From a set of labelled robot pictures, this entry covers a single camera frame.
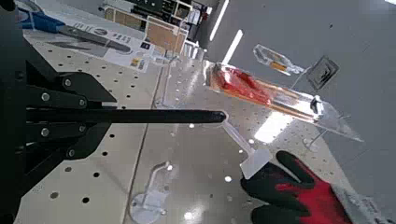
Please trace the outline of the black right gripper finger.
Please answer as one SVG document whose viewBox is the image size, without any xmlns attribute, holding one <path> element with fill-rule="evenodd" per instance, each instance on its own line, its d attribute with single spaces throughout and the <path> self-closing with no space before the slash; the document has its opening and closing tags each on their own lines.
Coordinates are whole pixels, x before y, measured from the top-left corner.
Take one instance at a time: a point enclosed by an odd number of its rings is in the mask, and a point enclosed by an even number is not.
<svg viewBox="0 0 396 224">
<path fill-rule="evenodd" d="M 20 195 L 25 195 L 63 161 L 88 158 L 110 126 L 78 122 L 29 124 Z"/>
<path fill-rule="evenodd" d="M 117 102 L 95 77 L 84 72 L 58 72 L 48 63 L 26 63 L 26 72 L 30 107 L 86 109 Z"/>
</svg>

